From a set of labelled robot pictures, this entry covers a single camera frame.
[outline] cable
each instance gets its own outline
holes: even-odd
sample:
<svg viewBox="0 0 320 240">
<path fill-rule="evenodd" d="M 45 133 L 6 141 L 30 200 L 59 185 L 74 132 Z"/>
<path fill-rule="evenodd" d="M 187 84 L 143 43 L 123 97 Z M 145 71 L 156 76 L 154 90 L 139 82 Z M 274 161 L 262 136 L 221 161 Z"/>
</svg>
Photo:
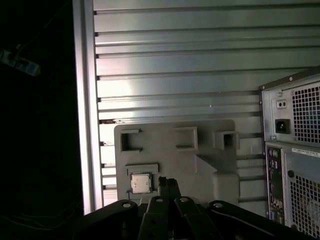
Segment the cable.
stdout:
<svg viewBox="0 0 320 240">
<path fill-rule="evenodd" d="M 79 203 L 75 206 L 75 209 L 69 214 L 69 216 L 61 223 L 59 223 L 58 225 L 56 226 L 45 226 L 45 225 L 42 225 L 40 224 L 39 222 L 33 220 L 33 219 L 28 219 L 28 218 L 24 218 L 24 217 L 20 217 L 20 216 L 15 216 L 15 218 L 17 219 L 21 219 L 21 220 L 24 220 L 24 221 L 29 221 L 29 222 L 32 222 L 42 228 L 46 228 L 46 229 L 56 229 L 56 228 L 59 228 L 61 227 L 62 225 L 64 225 L 73 215 L 74 213 L 76 212 L 77 208 L 79 206 Z"/>
<path fill-rule="evenodd" d="M 43 32 L 44 30 L 56 19 L 56 17 L 67 7 L 67 5 L 71 2 L 72 0 L 68 0 L 60 9 L 59 11 L 44 25 L 41 31 L 39 31 L 33 38 L 31 38 L 27 43 L 22 45 L 21 47 L 18 48 L 17 53 L 15 54 L 15 59 L 19 57 L 21 51 L 26 48 L 28 45 L 30 45 L 34 40 L 36 40 Z"/>
<path fill-rule="evenodd" d="M 26 218 L 56 218 L 56 217 L 59 217 L 61 214 L 63 214 L 65 211 L 67 211 L 68 209 L 70 209 L 72 206 L 74 206 L 77 202 L 73 202 L 71 205 L 67 206 L 65 209 L 63 209 L 62 211 L 58 212 L 56 215 L 53 215 L 53 216 L 32 216 L 32 215 L 27 215 L 27 214 L 23 214 L 23 213 L 20 213 L 21 216 L 23 217 L 26 217 Z"/>
<path fill-rule="evenodd" d="M 20 225 L 20 226 L 23 226 L 23 227 L 26 227 L 26 228 L 29 228 L 29 229 L 42 230 L 42 231 L 51 231 L 51 229 L 49 229 L 49 228 L 29 226 L 29 225 L 23 224 L 21 222 L 16 222 L 16 221 L 14 221 L 14 220 L 10 219 L 9 217 L 6 217 L 6 216 L 0 216 L 0 218 L 3 218 L 5 220 L 7 220 L 8 222 L 13 223 L 15 225 Z"/>
</svg>

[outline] screw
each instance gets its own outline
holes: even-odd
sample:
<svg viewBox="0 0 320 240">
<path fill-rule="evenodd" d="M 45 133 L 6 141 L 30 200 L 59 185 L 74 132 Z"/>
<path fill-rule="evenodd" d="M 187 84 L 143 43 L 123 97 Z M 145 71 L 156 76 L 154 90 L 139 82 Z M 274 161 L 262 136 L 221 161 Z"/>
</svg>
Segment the screw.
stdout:
<svg viewBox="0 0 320 240">
<path fill-rule="evenodd" d="M 122 205 L 122 207 L 124 207 L 124 208 L 130 208 L 130 207 L 131 207 L 131 204 L 130 204 L 130 203 L 125 203 L 125 204 Z"/>
<path fill-rule="evenodd" d="M 222 205 L 221 203 L 219 203 L 219 202 L 215 203 L 213 206 L 214 206 L 215 208 L 217 208 L 217 209 L 220 209 L 220 208 L 223 207 L 223 205 Z"/>
<path fill-rule="evenodd" d="M 186 202 L 188 202 L 189 200 L 188 200 L 188 198 L 186 198 L 186 197 L 182 197 L 182 198 L 180 198 L 180 201 L 183 202 L 183 203 L 186 203 Z"/>
</svg>

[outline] black mechanical arm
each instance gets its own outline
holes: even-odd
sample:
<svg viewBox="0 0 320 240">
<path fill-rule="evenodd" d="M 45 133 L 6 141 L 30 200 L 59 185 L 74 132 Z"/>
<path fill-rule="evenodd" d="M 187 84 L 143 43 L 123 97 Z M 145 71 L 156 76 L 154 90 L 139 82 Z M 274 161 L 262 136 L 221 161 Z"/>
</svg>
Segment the black mechanical arm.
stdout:
<svg viewBox="0 0 320 240">
<path fill-rule="evenodd" d="M 181 196 L 175 179 L 160 177 L 158 196 L 138 206 L 119 200 L 50 234 L 57 240 L 262 240 L 312 237 L 225 201 L 207 208 Z"/>
</svg>

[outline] corrugated metal panel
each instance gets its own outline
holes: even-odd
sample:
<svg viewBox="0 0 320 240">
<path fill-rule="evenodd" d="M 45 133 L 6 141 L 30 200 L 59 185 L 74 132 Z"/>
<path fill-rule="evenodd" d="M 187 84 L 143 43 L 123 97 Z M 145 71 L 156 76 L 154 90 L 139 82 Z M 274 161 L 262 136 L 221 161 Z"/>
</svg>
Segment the corrugated metal panel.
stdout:
<svg viewBox="0 0 320 240">
<path fill-rule="evenodd" d="M 234 120 L 241 138 L 239 205 L 264 216 L 257 89 L 320 63 L 319 1 L 93 2 L 99 118 L 117 124 Z M 100 125 L 106 166 L 115 160 L 113 129 Z M 111 185 L 111 178 L 103 182 Z"/>
</svg>

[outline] rectangular slot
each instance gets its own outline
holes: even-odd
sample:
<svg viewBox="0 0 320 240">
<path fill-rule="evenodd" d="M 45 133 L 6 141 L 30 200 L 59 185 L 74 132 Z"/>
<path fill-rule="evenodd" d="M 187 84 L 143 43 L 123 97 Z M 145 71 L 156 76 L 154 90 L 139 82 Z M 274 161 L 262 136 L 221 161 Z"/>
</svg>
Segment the rectangular slot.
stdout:
<svg viewBox="0 0 320 240">
<path fill-rule="evenodd" d="M 123 130 L 121 132 L 121 152 L 140 153 L 142 151 L 141 147 L 135 145 L 135 135 L 139 134 L 140 132 L 140 129 Z"/>
<path fill-rule="evenodd" d="M 175 148 L 177 151 L 198 150 L 197 127 L 176 127 L 174 128 Z"/>
<path fill-rule="evenodd" d="M 223 135 L 224 148 L 233 148 L 234 147 L 234 135 L 225 134 Z"/>
</svg>

